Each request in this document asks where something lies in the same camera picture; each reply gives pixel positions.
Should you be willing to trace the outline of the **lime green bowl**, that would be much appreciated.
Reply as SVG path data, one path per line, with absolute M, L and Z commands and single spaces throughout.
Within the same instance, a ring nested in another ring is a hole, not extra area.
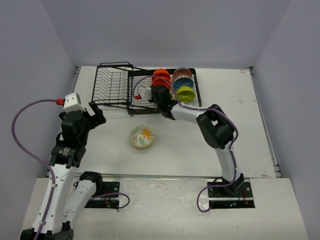
M 169 89 L 170 99 L 173 100 L 175 98 L 174 90 L 172 88 Z
M 194 90 L 189 86 L 181 86 L 176 91 L 177 98 L 180 102 L 189 103 L 192 102 L 196 96 Z

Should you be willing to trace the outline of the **white floral pattern bowl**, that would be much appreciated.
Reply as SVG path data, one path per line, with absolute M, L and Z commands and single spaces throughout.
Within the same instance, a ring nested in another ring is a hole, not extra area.
M 145 146 L 154 142 L 155 133 L 154 130 L 149 126 L 138 125 L 131 130 L 129 139 L 131 144 L 135 143 Z

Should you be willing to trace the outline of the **yellow sun pattern bowl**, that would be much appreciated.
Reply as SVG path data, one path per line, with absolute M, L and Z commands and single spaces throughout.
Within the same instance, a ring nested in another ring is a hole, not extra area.
M 136 149 L 143 150 L 143 149 L 147 149 L 147 148 L 151 147 L 151 146 L 153 145 L 153 143 L 151 142 L 150 144 L 147 144 L 147 145 L 139 145 L 139 144 L 132 143 L 132 145 L 133 145 Z

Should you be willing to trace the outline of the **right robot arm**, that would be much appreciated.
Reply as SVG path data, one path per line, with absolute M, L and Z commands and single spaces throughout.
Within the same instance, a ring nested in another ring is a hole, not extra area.
M 233 149 L 239 131 L 222 109 L 217 104 L 199 108 L 180 103 L 171 99 L 170 91 L 163 85 L 151 87 L 151 99 L 165 118 L 196 124 L 205 142 L 215 150 L 221 167 L 222 183 L 211 185 L 210 188 L 230 197 L 239 193 L 245 180 L 238 169 Z

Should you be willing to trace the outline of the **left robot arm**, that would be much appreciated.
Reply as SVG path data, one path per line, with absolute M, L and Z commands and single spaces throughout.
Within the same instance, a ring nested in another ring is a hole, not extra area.
M 86 152 L 89 132 L 106 123 L 106 118 L 97 104 L 89 103 L 94 115 L 82 107 L 79 100 L 56 99 L 63 106 L 59 114 L 61 131 L 56 136 L 51 159 L 45 166 L 49 182 L 38 215 L 32 226 L 21 232 L 22 240 L 71 240 L 72 225 L 91 197 L 103 193 L 102 176 L 97 172 L 82 175 L 80 189 L 67 199 L 70 186 L 78 172 Z

